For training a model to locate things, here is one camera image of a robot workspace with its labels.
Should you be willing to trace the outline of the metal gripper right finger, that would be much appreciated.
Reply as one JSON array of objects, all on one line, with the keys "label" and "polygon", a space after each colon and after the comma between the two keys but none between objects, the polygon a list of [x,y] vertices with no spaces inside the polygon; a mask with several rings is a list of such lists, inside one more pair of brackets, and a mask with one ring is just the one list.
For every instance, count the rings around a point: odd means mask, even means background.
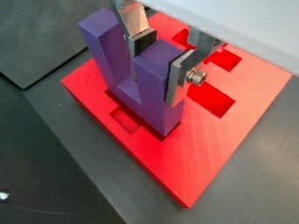
[{"label": "metal gripper right finger", "polygon": [[206,32],[190,27],[187,43],[194,49],[186,50],[171,62],[169,69],[169,81],[165,101],[173,108],[187,95],[187,85],[201,86],[207,79],[207,73],[202,71],[202,62],[222,47],[222,41]]}]

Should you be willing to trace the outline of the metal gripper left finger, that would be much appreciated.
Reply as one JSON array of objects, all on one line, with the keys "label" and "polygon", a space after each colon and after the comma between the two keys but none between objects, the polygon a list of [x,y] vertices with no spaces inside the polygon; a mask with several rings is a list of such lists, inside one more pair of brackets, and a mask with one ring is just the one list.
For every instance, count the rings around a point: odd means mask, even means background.
[{"label": "metal gripper left finger", "polygon": [[109,0],[125,32],[127,50],[134,59],[157,41],[157,29],[150,27],[146,8],[137,0]]}]

